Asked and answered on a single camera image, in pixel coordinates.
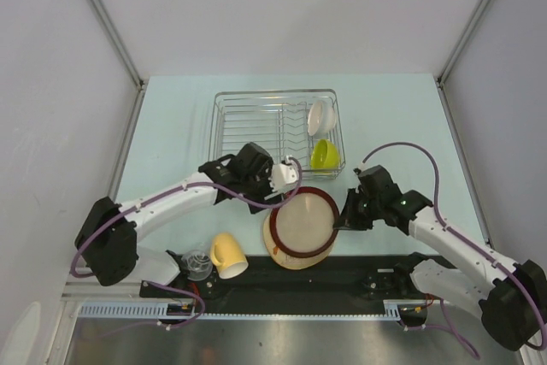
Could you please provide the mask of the red rimmed beige plate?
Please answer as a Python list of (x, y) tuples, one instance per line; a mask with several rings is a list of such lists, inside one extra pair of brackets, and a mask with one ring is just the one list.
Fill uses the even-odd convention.
[(269, 216), (274, 244), (288, 256), (310, 258), (328, 251), (338, 232), (333, 228), (338, 206), (325, 191), (303, 186), (285, 205)]

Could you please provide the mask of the beige bird pattern plate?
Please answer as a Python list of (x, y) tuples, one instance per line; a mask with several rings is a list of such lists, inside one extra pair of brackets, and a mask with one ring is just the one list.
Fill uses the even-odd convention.
[(325, 260), (332, 251), (334, 244), (331, 244), (326, 250), (322, 251), (317, 256), (311, 257), (295, 257), (286, 254), (274, 242), (269, 226), (270, 215), (266, 217), (262, 225), (262, 239), (266, 250), (275, 263), (282, 268), (297, 271), (306, 268), (311, 268)]

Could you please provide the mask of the lime green bowl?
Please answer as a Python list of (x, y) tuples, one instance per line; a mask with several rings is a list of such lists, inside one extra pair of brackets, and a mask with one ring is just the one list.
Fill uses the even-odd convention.
[(340, 163), (338, 149), (330, 140), (320, 139), (316, 142), (310, 159), (312, 169), (337, 168)]

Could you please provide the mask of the yellow mug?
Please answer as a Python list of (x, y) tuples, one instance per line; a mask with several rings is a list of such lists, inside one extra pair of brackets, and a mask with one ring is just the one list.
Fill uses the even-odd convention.
[(221, 280), (235, 278), (249, 266), (238, 241), (230, 233), (219, 233), (213, 238), (209, 257)]

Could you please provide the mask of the chrome wire dish rack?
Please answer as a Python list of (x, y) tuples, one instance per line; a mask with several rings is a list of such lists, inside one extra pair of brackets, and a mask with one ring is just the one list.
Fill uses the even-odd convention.
[[(314, 103), (325, 103), (339, 114), (337, 94), (332, 89), (277, 91), (225, 91), (215, 95), (209, 135), (209, 160), (236, 155), (254, 142), (275, 162), (294, 156), (306, 180), (338, 177), (345, 167), (344, 141), (339, 121), (326, 134), (308, 134), (309, 111)], [(338, 152), (335, 168), (314, 169), (312, 153), (320, 140), (333, 143)]]

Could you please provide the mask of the white bowl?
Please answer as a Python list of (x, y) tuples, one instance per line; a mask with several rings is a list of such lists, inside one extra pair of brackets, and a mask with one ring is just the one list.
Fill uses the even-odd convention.
[(308, 135), (327, 135), (336, 126), (337, 120), (337, 114), (330, 103), (316, 101), (308, 114)]

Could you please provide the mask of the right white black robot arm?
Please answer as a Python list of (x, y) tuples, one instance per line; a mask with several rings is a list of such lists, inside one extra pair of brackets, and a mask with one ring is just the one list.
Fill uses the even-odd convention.
[(336, 230), (366, 231), (383, 221), (437, 251), (451, 264), (444, 268), (415, 254), (416, 264), (394, 276), (396, 291), (415, 297), (420, 291), (440, 297), (480, 319), (503, 348), (531, 347), (546, 334), (546, 275), (536, 263), (518, 263), (467, 238), (440, 217), (433, 202), (416, 190), (401, 192), (389, 172), (375, 166), (355, 169), (359, 180), (347, 191)]

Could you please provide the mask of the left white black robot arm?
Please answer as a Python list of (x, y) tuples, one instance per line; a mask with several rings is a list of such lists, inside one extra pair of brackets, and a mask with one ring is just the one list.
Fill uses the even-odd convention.
[(93, 277), (101, 286), (128, 277), (157, 283), (170, 296), (187, 290), (189, 276), (172, 251), (155, 251), (140, 242), (156, 229), (182, 215), (237, 199), (256, 214), (278, 209), (294, 197), (302, 184), (300, 162), (287, 156), (275, 162), (259, 144), (248, 143), (237, 154), (205, 162), (189, 177), (149, 196), (117, 203), (98, 199), (74, 240), (76, 254), (70, 274)]

